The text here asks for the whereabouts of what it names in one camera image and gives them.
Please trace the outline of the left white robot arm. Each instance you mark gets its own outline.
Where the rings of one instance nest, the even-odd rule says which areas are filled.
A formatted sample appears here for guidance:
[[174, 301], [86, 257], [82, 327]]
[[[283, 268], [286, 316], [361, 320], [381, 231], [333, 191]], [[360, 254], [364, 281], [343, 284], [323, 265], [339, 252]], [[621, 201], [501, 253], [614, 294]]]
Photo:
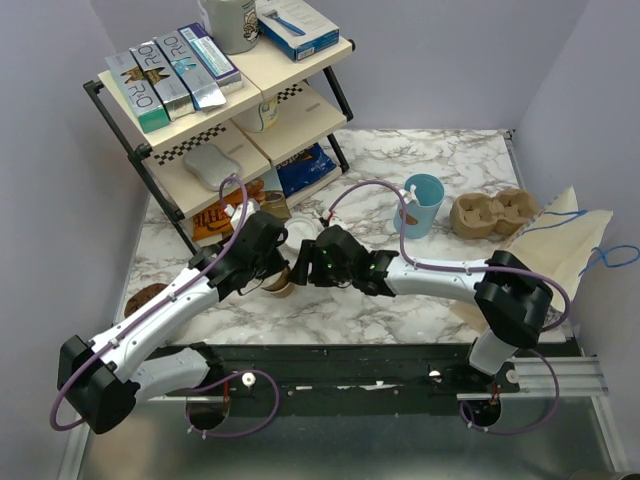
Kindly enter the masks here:
[[224, 242], [200, 249], [166, 288], [123, 322], [89, 341], [68, 339], [59, 354], [51, 427], [64, 428], [57, 421], [62, 402], [102, 434], [148, 399], [192, 388], [201, 395], [214, 393], [222, 372], [196, 348], [151, 355], [193, 317], [252, 280], [283, 271], [288, 263], [278, 248], [286, 238], [281, 220], [258, 211]]

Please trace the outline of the brown paper cup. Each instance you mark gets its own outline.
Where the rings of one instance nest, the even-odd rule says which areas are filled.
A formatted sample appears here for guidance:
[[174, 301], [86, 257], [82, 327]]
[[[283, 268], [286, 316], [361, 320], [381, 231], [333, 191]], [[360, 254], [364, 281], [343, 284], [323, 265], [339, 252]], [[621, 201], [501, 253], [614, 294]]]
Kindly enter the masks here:
[[286, 298], [295, 290], [295, 285], [289, 281], [290, 273], [290, 267], [286, 266], [281, 272], [263, 280], [260, 288], [275, 298]]

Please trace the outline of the white plastic cup lid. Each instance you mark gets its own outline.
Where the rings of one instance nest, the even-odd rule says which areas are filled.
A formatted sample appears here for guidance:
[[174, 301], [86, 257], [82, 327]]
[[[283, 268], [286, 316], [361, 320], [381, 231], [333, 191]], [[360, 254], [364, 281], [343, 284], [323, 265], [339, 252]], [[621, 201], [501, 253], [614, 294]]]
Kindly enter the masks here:
[[315, 240], [322, 231], [318, 220], [301, 216], [287, 220], [285, 228], [288, 233], [285, 246], [292, 252], [299, 252], [304, 240]]

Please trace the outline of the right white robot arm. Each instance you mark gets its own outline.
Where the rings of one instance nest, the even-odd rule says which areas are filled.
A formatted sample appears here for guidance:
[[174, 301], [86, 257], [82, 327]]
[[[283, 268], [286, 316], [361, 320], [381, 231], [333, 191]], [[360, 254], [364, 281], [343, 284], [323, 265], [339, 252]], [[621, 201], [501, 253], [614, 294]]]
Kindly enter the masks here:
[[349, 285], [369, 296], [426, 295], [475, 305], [488, 324], [474, 342], [460, 379], [480, 392], [503, 363], [537, 346], [553, 292], [514, 255], [497, 250], [467, 262], [405, 259], [394, 250], [369, 250], [339, 226], [301, 242], [289, 281], [300, 286]]

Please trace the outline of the checkered paper bag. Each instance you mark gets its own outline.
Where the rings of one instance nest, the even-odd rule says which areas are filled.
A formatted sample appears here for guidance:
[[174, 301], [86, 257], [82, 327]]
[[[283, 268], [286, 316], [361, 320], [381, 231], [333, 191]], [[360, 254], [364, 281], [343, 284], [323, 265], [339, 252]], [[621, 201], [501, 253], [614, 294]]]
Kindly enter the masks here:
[[454, 301], [449, 310], [479, 334], [484, 333], [489, 327], [480, 308], [475, 304]]

